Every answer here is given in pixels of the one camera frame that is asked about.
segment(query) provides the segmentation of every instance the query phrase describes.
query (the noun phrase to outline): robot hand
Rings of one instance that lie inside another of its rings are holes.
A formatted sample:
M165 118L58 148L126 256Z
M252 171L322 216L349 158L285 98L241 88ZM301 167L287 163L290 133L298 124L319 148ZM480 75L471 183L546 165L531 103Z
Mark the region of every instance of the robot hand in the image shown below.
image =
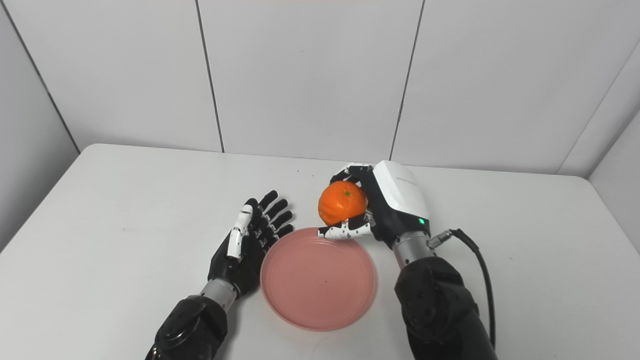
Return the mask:
M477 245L462 230L431 237L429 212L417 182L407 168L392 161L375 167L352 163L334 181L360 184L367 211L344 222L321 227L327 239L373 234L394 251L401 272L394 290L400 301L409 344L416 359L496 360L493 295L486 264ZM487 294L491 336L478 317L478 308L462 276L434 249L455 236L476 253Z
M429 211L417 182L407 168L393 161L375 167L351 163L331 178L360 184L367 197L367 211L344 222L321 227L318 236L327 239L355 238L373 234L390 249L400 236L420 232L428 238Z
M267 251L293 231L288 203L275 190L259 203L249 199L211 259L208 282L198 295L181 300L160 329L145 360L211 360L227 335L227 311L260 282Z

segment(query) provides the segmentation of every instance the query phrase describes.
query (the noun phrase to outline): black robotic finger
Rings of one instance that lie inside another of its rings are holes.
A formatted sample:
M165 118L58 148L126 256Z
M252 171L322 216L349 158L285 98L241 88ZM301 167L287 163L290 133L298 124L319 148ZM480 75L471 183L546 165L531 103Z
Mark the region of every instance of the black robotic finger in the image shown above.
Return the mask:
M290 210L287 210L285 212L283 212L282 214L278 215L278 217L276 217L275 219L273 219L273 221L270 223L270 228L272 228L274 231L277 231L279 228L281 228L287 221L290 221L293 218L293 213L291 213Z
M279 231L279 229L292 218L293 214L291 213L291 211L287 210L276 217L270 224L267 224L266 220L261 221L259 229L260 233L257 233L258 237L261 239L267 239L268 242L268 240L273 237Z
M332 176L331 180L329 180L329 183L333 184L336 181L349 181L349 178L351 178L351 174L349 174L347 170L343 170L343 171L340 171L338 174L335 174L334 176Z
M287 224L285 226L283 226L280 230L278 230L278 232L276 233L276 241L279 239L282 239L283 236L285 236L286 234L289 234L293 232L293 225L291 224Z
M273 206L271 206L271 208L269 208L264 213L263 217L265 217L267 221L271 221L271 219L273 219L279 212L284 210L288 205L289 203L285 199L282 199L273 204Z
M273 246L273 244L276 243L276 241L282 239L283 236L291 233L292 231L293 231L293 225L291 224L284 225L275 234L272 232L271 228L269 228L267 232L270 234L270 236L266 238L267 246L265 250L269 250Z
M258 203L258 207L259 209L264 212L264 210L266 210L269 205L274 202L276 199L278 198L278 192L275 190L271 190L267 195L265 195L262 200L260 200L260 203Z

